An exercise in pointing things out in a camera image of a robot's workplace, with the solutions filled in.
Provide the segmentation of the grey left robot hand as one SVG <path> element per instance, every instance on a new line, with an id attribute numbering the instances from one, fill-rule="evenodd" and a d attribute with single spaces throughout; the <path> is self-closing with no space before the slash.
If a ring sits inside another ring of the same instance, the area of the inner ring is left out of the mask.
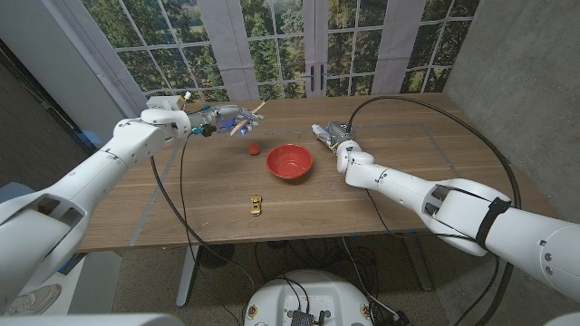
<path id="1" fill-rule="evenodd" d="M 244 135 L 252 131 L 264 119 L 256 110 L 235 105 L 221 105 L 208 109 L 189 112 L 188 117 L 193 134 L 209 137 L 213 133 L 226 133 L 230 136 Z"/>

